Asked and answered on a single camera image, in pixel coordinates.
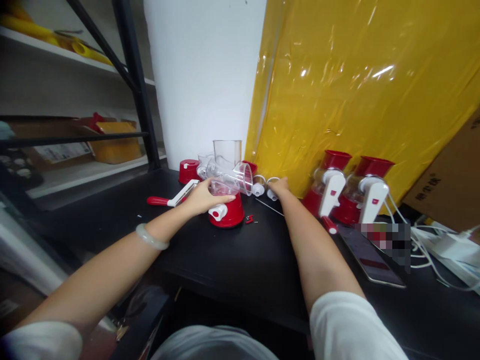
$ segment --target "metal shelf frame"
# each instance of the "metal shelf frame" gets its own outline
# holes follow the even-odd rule
[[[119,58],[107,43],[102,33],[99,31],[98,27],[95,25],[80,1],[67,0],[67,2],[81,22],[85,25],[92,37],[95,39],[98,46],[100,46],[101,50],[110,59],[113,66],[118,71],[127,86],[130,88],[135,102],[138,123],[141,131],[127,134],[120,133],[78,137],[44,137],[0,140],[0,149],[142,137],[148,159],[148,171],[160,169],[161,164],[157,147],[157,139],[155,138],[152,113],[150,111],[150,105],[147,96],[144,71],[140,59],[140,51],[132,17],[130,0],[112,0],[113,11],[115,14],[123,53],[125,55],[126,68],[120,62]],[[1,163],[0,200],[2,200],[17,217],[23,219],[32,218],[40,212],[32,199],[26,194],[26,192],[7,171],[6,167]]]

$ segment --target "hand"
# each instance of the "hand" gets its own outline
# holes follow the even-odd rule
[[[235,200],[235,195],[213,196],[209,191],[211,182],[212,178],[210,177],[199,183],[181,205],[182,207],[188,208],[193,216],[203,214],[215,205],[225,204]]]
[[[278,181],[270,182],[268,186],[278,197],[280,197],[280,195],[285,191],[290,192],[288,177],[282,177]]]

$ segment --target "white charger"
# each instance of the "white charger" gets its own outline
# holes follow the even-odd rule
[[[480,245],[469,240],[471,232],[445,233],[432,250],[445,259],[453,259],[480,267]]]

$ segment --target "phone screen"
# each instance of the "phone screen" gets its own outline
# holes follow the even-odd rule
[[[338,233],[371,281],[401,288],[405,287],[403,281],[387,265],[361,232],[352,227],[339,225]]]

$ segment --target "pixelated area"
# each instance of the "pixelated area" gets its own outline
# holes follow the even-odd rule
[[[405,267],[410,274],[410,224],[351,224],[383,253],[397,264]]]

